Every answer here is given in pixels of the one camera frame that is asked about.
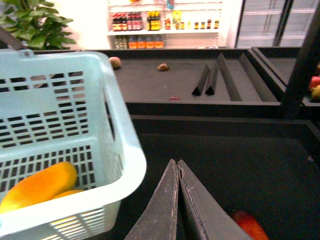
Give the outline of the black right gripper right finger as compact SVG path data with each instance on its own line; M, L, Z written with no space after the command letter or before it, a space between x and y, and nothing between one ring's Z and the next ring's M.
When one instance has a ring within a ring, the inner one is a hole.
M249 240L250 237L223 210L188 165L177 162L179 203L186 240Z

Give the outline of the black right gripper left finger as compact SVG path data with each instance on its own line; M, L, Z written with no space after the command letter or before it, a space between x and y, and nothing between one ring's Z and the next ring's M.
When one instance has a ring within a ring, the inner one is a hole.
M175 240L177 238L179 171L169 160L144 212L126 240Z

